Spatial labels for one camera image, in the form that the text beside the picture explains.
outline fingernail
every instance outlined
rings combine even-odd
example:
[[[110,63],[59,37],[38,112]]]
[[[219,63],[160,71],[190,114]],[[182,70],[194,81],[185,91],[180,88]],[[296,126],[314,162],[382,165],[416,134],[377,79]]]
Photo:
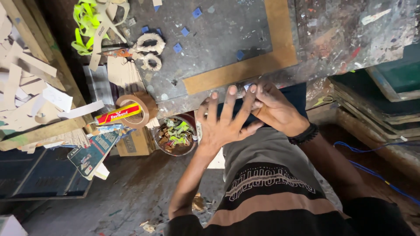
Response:
[[[231,85],[228,90],[229,90],[230,95],[235,95],[236,94],[236,86],[235,85]]]
[[[211,97],[212,97],[213,99],[216,99],[218,95],[219,95],[219,93],[218,93],[217,91],[214,91],[214,92],[211,94]]]
[[[257,86],[253,84],[249,89],[251,90],[251,93],[255,93],[255,91],[257,90]]]

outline brown tape strip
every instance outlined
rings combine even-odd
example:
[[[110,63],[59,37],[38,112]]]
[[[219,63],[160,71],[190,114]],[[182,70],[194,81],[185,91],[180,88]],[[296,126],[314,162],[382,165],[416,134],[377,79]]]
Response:
[[[287,0],[265,0],[273,51],[183,80],[188,94],[214,89],[297,64]]]
[[[146,92],[136,92],[132,95],[123,95],[118,98],[117,108],[127,106],[133,103],[138,103],[142,108],[142,112],[137,115],[132,115],[121,119],[124,125],[130,128],[140,129],[146,126],[150,120],[154,119],[158,114],[158,106],[155,100]]]

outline black beaded bracelet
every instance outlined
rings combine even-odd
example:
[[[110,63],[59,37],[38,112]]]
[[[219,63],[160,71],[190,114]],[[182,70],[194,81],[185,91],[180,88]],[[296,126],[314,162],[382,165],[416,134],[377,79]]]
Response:
[[[305,142],[308,142],[315,138],[318,135],[319,129],[318,126],[314,123],[310,123],[309,127],[303,131],[303,133],[294,136],[294,137],[287,137],[289,139],[289,142],[293,145],[301,145]]]

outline cardboard box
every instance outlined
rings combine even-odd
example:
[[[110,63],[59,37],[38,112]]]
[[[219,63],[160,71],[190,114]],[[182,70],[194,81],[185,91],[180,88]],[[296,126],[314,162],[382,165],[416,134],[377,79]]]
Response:
[[[156,150],[155,141],[146,127],[131,132],[117,143],[121,157],[146,156]]]

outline masking tape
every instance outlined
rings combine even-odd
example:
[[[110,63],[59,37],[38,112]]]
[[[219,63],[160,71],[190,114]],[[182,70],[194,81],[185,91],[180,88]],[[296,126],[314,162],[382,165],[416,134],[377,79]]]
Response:
[[[142,112],[121,119],[122,123],[130,128],[141,129],[158,114],[158,106],[156,105],[155,100],[146,92],[136,92],[131,95],[123,95],[118,98],[115,104],[117,107],[124,107],[133,103],[139,104]]]

